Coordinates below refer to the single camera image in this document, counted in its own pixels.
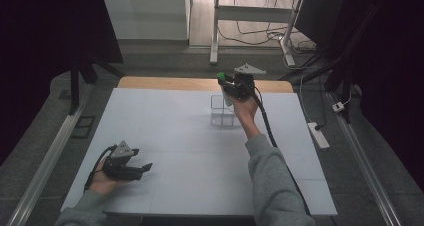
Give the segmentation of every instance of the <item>gray sleeve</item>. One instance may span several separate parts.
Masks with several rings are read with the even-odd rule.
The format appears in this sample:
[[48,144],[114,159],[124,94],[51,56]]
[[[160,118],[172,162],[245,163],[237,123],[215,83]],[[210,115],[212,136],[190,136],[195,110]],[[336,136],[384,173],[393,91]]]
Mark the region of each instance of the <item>gray sleeve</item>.
[[106,224],[106,214],[103,213],[106,197],[87,190],[74,208],[66,208],[56,221],[56,226],[97,226]]
[[261,134],[249,139],[249,173],[253,183],[254,217],[258,226],[315,225],[306,215],[286,162],[278,148]]

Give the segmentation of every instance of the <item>person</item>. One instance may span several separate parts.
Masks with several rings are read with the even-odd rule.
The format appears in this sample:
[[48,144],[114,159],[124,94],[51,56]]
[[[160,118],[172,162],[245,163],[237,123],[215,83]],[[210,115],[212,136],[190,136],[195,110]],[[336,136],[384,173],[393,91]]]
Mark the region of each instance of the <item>person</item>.
[[[281,151],[271,147],[266,136],[256,126],[256,101],[252,97],[245,100],[229,98],[247,137],[245,146],[250,155],[248,169],[253,184],[256,224],[315,225],[313,218],[305,212],[303,200],[296,190]],[[102,165],[99,164],[97,170],[101,169]],[[66,208],[62,212],[56,225],[104,225],[106,215],[102,211],[106,196],[121,183],[124,182],[110,179],[101,171],[97,172],[89,190],[74,208]]]
[[129,181],[120,181],[109,178],[101,169],[104,160],[97,165],[96,173],[88,190],[74,208],[65,208],[56,221],[56,226],[97,226],[106,225],[107,216],[103,209],[107,196],[115,188]]
[[255,123],[258,104],[249,97],[230,97],[247,136],[245,144],[250,155],[249,174],[253,184],[253,209],[258,226],[312,226],[312,217],[305,212],[303,199],[287,168],[283,154],[271,147]]

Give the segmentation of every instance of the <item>white table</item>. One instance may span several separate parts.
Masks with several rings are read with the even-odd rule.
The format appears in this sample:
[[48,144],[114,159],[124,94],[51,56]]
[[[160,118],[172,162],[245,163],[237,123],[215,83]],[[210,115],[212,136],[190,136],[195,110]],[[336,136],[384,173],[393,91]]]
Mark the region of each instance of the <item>white table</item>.
[[[143,215],[253,214],[246,136],[237,123],[216,124],[211,96],[219,91],[113,91],[63,207],[74,206],[101,152],[125,140],[139,155],[128,165],[153,163],[140,181],[119,187],[105,211]],[[296,94],[262,93],[275,140],[312,215],[335,215],[327,182]],[[261,114],[256,122],[266,132]]]

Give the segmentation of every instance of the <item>power strip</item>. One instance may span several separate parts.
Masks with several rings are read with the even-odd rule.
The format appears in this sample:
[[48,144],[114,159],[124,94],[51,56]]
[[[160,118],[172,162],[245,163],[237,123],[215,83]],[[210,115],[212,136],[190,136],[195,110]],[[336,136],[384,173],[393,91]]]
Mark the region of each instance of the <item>power strip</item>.
[[311,132],[312,136],[314,137],[315,142],[318,144],[318,147],[320,149],[329,148],[330,145],[328,144],[328,142],[325,139],[324,135],[322,134],[321,130],[315,129],[316,126],[317,126],[316,123],[308,123],[309,131]]

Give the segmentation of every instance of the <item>dark curtain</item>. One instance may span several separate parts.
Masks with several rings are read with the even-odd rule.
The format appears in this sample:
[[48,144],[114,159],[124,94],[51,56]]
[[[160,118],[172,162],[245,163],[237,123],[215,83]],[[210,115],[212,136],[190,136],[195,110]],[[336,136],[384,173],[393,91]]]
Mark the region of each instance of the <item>dark curtain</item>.
[[103,0],[0,0],[0,21],[3,163],[71,58],[122,58]]
[[424,190],[424,0],[385,0],[355,52],[361,109]]

